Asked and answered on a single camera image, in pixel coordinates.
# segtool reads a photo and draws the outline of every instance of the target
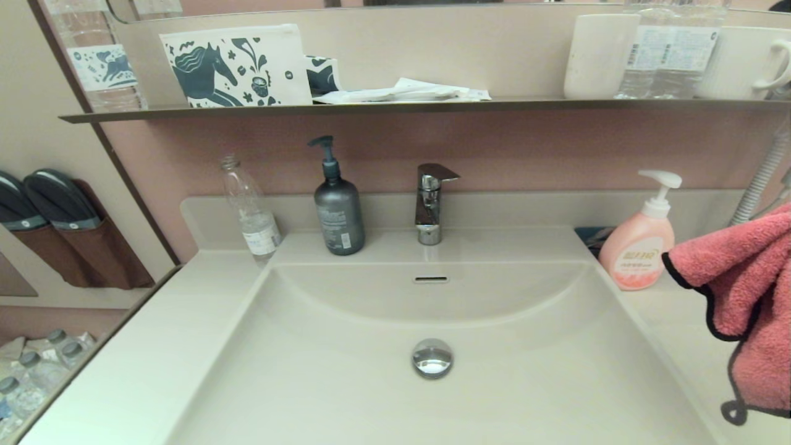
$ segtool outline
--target white mug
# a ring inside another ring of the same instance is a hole
[[[566,66],[566,99],[612,99],[629,60],[640,16],[592,14],[577,17]]]
[[[791,82],[791,29],[723,26],[695,95],[707,99],[766,99]]]

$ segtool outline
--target pump dispenser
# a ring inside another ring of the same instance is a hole
[[[681,177],[662,170],[640,170],[638,174],[659,182],[659,193],[612,232],[599,254],[599,262],[624,291],[637,291],[656,283],[664,271],[662,253],[676,243],[668,221],[670,203],[666,196],[671,188],[681,186]]]
[[[325,181],[313,200],[319,212],[319,222],[327,249],[335,255],[351,255],[365,245],[360,195],[354,184],[341,178],[338,160],[332,155],[332,136],[321,136],[308,143],[324,149],[322,170]]]

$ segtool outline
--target pink towel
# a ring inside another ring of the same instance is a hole
[[[739,341],[728,365],[732,424],[749,409],[791,418],[791,204],[761,219],[679,244],[662,256],[670,275],[708,300],[706,323]]]

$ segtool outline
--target bottle label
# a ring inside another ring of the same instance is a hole
[[[280,233],[272,227],[254,234],[242,235],[253,255],[268,255],[280,245]]]
[[[720,29],[714,27],[680,26],[675,28],[673,43],[663,57],[660,69],[705,71],[719,35]]]
[[[86,92],[128,88],[138,84],[123,45],[67,48],[66,51]]]
[[[659,278],[662,265],[662,238],[645,238],[630,245],[615,259],[612,276],[626,287],[646,287]]]
[[[344,232],[346,230],[346,212],[330,211],[329,207],[325,206],[317,207],[327,247],[330,249],[351,249],[349,234]]]
[[[656,70],[670,44],[670,39],[671,31],[667,26],[638,26],[638,34],[634,38],[629,60],[626,62],[627,70]]]

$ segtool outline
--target mug handle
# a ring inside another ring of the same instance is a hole
[[[791,59],[791,42],[788,40],[775,40],[772,42],[772,50],[784,50],[788,53],[789,59]],[[791,82],[791,60],[789,61],[788,66],[785,68],[780,77],[774,79],[772,82],[768,82],[765,80],[759,80],[752,84],[752,87],[755,89],[775,89],[780,88],[781,86],[785,85],[786,83]]]

